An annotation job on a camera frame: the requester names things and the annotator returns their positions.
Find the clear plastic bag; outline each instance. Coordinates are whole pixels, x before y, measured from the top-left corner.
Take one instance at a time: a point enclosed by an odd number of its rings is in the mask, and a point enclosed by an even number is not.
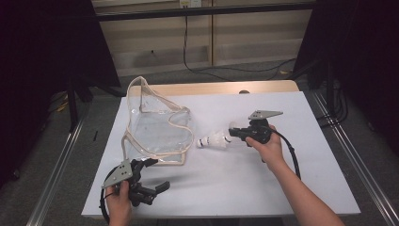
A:
[[[194,141],[190,110],[153,91],[143,77],[131,82],[126,97],[129,123],[122,138],[124,157],[182,165]]]

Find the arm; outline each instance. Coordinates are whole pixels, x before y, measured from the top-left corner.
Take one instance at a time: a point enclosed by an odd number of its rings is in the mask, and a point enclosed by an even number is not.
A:
[[[109,186],[105,190],[105,196],[115,191],[113,186]],[[110,226],[127,226],[132,219],[132,205],[129,197],[129,182],[120,183],[120,194],[110,195],[106,198],[106,205],[109,210]]]
[[[273,133],[266,144],[261,144],[251,137],[247,137],[246,142],[259,152],[267,167],[276,175],[301,225],[343,225],[337,215],[288,167],[282,156],[278,135]]]

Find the white table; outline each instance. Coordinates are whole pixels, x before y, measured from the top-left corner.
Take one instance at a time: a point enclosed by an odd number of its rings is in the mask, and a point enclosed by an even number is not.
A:
[[[214,130],[227,131],[231,121],[247,126],[247,117],[254,110],[283,111],[283,115],[270,118],[269,122],[276,125],[294,146],[303,182],[337,214],[359,213],[303,93],[252,93],[250,86],[245,89],[251,94],[196,93],[169,96],[169,99],[191,109],[196,124],[196,140]],[[85,217],[102,218],[98,208],[101,184],[106,174],[122,161],[120,139],[128,121],[128,110],[124,102],[125,99],[122,99],[88,194],[82,212]],[[238,140],[227,150],[197,149],[193,144],[183,166],[143,169],[141,182],[144,186],[154,187],[170,181],[170,189],[160,194],[153,205],[140,204],[134,208],[135,217],[248,218],[292,215],[293,211],[275,176],[262,163],[255,150]],[[285,144],[283,152],[285,160],[293,169],[292,158]]]

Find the aluminum rail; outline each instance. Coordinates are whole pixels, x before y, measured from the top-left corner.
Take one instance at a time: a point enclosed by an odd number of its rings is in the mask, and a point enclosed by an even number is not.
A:
[[[319,105],[322,112],[328,115],[328,111],[326,108],[326,100],[323,95],[320,93],[313,93],[313,97]],[[387,225],[390,226],[399,226],[399,217],[396,213],[396,210],[391,204],[390,199],[379,186],[378,182],[375,180],[371,172],[368,170],[363,160],[361,159],[359,152],[356,150],[355,146],[350,141],[349,137],[346,135],[346,132],[343,130],[341,125],[335,118],[328,117],[328,123],[330,124],[330,128],[334,132],[338,141],[341,143],[343,150],[347,154],[349,160],[352,163],[352,166],[355,168],[356,172],[360,180],[363,182],[367,191],[369,192],[371,198],[375,202],[376,207],[380,211],[382,217],[385,219]]]
[[[59,156],[56,165],[50,178],[47,180],[46,186],[40,194],[39,200],[27,221],[26,226],[40,226],[42,225],[53,197],[56,194],[56,188],[61,181],[62,174],[65,167],[67,166],[68,159],[71,156],[74,144],[79,137],[80,131],[82,129],[83,121],[88,115],[90,104],[85,104],[82,109],[82,116],[75,126],[74,130],[69,134],[67,141],[62,149],[61,155]]]

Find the black cable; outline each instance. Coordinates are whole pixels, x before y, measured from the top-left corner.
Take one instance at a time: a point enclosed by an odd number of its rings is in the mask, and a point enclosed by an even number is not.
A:
[[[117,167],[114,167],[114,168],[108,173],[108,175],[106,175],[105,181],[106,181],[106,179],[108,179],[108,177],[109,177],[116,169],[117,169]],[[104,217],[105,221],[109,224],[109,216],[108,216],[108,213],[106,213],[106,208],[105,208],[105,198],[108,197],[109,195],[114,194],[114,192],[111,193],[111,194],[108,194],[108,195],[106,195],[106,196],[104,196],[104,193],[105,193],[105,189],[103,188],[103,189],[101,189],[100,206],[99,206],[99,208],[101,209],[101,212],[102,212],[102,214],[103,214],[103,217]]]
[[[339,98],[340,98],[340,102],[341,102],[341,105],[342,105],[342,111],[340,111],[340,113],[337,114],[338,116],[335,119],[335,121],[327,123],[327,124],[320,125],[320,128],[322,128],[322,129],[323,128],[327,128],[327,127],[332,126],[332,125],[337,125],[339,123],[342,123],[343,121],[346,120],[346,118],[348,116],[348,113],[349,113],[348,104],[347,104],[347,100],[346,100],[346,95],[344,94],[342,88],[340,88],[338,94],[340,95]]]
[[[274,77],[277,76],[277,74],[279,72],[279,68],[282,65],[296,60],[296,58],[291,58],[291,59],[288,59],[288,60],[285,60],[285,61],[281,62],[279,65],[277,65],[275,67],[268,68],[268,69],[260,69],[260,70],[245,70],[245,69],[237,69],[237,68],[230,68],[230,67],[207,67],[207,68],[203,68],[203,69],[194,70],[194,69],[191,69],[191,68],[188,67],[186,59],[185,59],[185,52],[186,52],[186,49],[187,49],[187,40],[188,40],[188,17],[186,16],[185,17],[185,31],[184,31],[184,48],[183,48],[184,66],[186,67],[187,70],[189,70],[192,73],[201,73],[201,74],[211,75],[213,77],[216,77],[216,78],[228,81],[228,82],[233,82],[233,81],[228,79],[228,78],[224,78],[224,77],[215,75],[213,73],[204,73],[203,71],[206,71],[206,70],[233,70],[233,71],[245,72],[245,73],[264,73],[264,72],[268,72],[268,71],[272,71],[272,70],[277,69],[276,73],[273,76],[271,76],[270,78],[266,79],[266,80],[271,80],[271,79],[273,79]]]
[[[297,176],[299,179],[301,179],[300,170],[299,170],[299,164],[298,164],[298,160],[297,160],[297,158],[296,158],[295,149],[294,149],[294,147],[291,145],[291,143],[288,141],[288,139],[287,139],[285,136],[283,136],[281,133],[279,133],[277,130],[274,130],[274,129],[268,127],[268,126],[261,126],[261,127],[262,127],[262,128],[265,128],[266,130],[268,130],[268,131],[270,131],[270,132],[272,132],[272,133],[277,134],[279,137],[281,137],[281,138],[284,140],[284,142],[285,142],[285,143],[287,144],[287,146],[288,146],[288,150],[290,150],[291,157],[293,158],[294,168],[295,168],[295,174],[296,174],[296,176]]]
[[[337,115],[337,118],[340,118],[343,112],[343,101],[341,99],[341,89],[337,89],[337,94],[335,95],[335,103],[337,105],[334,107],[335,115]]]

